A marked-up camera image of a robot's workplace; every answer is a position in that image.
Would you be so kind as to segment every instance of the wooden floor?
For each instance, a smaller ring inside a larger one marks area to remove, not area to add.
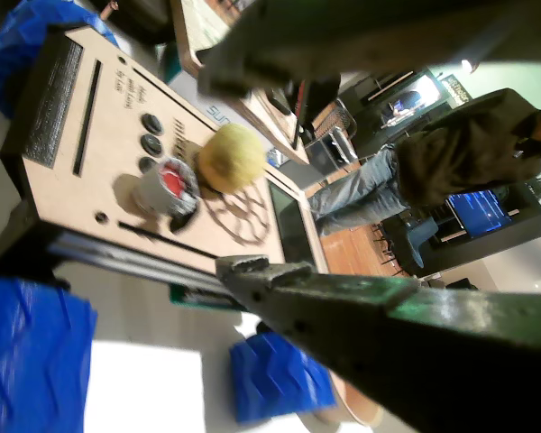
[[[357,170],[359,162],[347,167],[348,171]],[[340,170],[328,178],[328,182],[347,175],[346,170]],[[321,189],[315,185],[305,192],[307,197],[312,196]],[[387,249],[386,242],[377,242],[381,237],[380,232],[373,233],[372,226],[361,226],[351,230],[333,233],[323,237],[321,243],[325,250],[325,257],[331,273],[344,275],[378,275],[391,276],[399,271],[396,261],[382,264],[389,257],[383,251]]]

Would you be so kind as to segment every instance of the robotic arm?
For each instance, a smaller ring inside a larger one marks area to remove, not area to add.
[[[433,64],[541,62],[541,0],[258,0],[208,53],[202,93],[356,70]]]
[[[264,256],[217,277],[274,331],[422,433],[541,431],[541,295],[314,274]]]

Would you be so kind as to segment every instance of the red button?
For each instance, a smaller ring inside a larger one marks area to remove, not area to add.
[[[185,190],[184,181],[180,175],[170,167],[165,167],[160,172],[162,180],[171,193],[180,198],[180,194]]]

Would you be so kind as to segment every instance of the blue screen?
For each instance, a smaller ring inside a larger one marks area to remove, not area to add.
[[[492,191],[454,194],[449,202],[471,237],[497,230],[511,222]]]

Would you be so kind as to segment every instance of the tennis ball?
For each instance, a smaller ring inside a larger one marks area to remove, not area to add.
[[[259,137],[239,124],[226,124],[198,154],[198,170],[211,188],[232,194],[262,176],[266,157]]]

